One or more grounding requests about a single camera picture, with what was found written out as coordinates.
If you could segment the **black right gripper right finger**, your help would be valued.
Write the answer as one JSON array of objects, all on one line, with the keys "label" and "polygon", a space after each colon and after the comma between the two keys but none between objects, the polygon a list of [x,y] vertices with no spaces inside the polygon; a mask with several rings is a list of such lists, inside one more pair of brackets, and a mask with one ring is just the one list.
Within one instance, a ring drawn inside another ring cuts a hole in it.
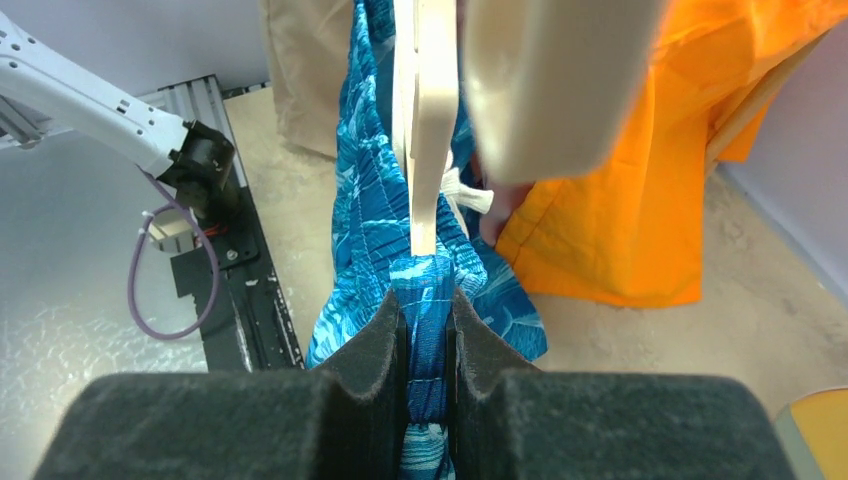
[{"label": "black right gripper right finger", "polygon": [[547,372],[462,292],[447,320],[448,444],[460,479],[790,479],[753,393],[725,377]]}]

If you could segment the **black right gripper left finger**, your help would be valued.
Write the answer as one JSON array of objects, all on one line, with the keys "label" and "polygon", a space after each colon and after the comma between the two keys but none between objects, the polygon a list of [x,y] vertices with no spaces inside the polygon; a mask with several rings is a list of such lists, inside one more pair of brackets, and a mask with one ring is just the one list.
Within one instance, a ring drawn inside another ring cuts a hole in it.
[{"label": "black right gripper left finger", "polygon": [[405,322],[388,293],[320,366],[114,374],[67,409],[38,479],[394,479]]}]

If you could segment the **blue leaf-print shorts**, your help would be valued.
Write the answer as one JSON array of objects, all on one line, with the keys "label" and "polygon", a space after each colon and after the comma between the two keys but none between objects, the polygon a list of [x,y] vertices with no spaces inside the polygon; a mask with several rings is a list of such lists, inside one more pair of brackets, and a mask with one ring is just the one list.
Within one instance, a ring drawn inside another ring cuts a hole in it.
[{"label": "blue leaf-print shorts", "polygon": [[462,289],[481,320],[528,360],[548,344],[541,318],[507,263],[475,231],[464,232],[446,199],[437,210],[437,252],[410,254],[408,187],[380,116],[390,87],[395,37],[388,1],[357,1],[340,92],[337,193],[332,214],[334,287],[313,329],[306,358],[319,366],[362,330],[388,289],[400,291],[411,359],[399,475],[452,479],[444,326],[448,290]]}]

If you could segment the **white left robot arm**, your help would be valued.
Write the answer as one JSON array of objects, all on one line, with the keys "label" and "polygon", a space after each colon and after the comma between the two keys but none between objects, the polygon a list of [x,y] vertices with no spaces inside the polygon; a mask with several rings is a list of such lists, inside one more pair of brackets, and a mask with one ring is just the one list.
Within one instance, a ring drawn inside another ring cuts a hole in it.
[{"label": "white left robot arm", "polygon": [[1,94],[123,154],[204,219],[228,219],[239,209],[239,189],[229,179],[235,148],[223,133],[131,96],[7,16],[1,18]]}]

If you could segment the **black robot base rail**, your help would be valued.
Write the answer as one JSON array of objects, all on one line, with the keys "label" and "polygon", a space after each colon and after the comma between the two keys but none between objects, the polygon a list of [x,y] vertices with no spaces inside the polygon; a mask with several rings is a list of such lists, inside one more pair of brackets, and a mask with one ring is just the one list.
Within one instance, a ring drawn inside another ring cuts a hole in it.
[{"label": "black robot base rail", "polygon": [[[160,93],[167,111],[199,120],[235,143],[214,75],[168,86]],[[199,328],[207,370],[303,369],[303,354],[237,150],[230,181],[245,206],[234,232],[231,228],[211,237],[221,277],[214,308]],[[177,296],[193,297],[200,314],[213,279],[207,254],[202,248],[180,253],[171,259],[171,269]]]}]

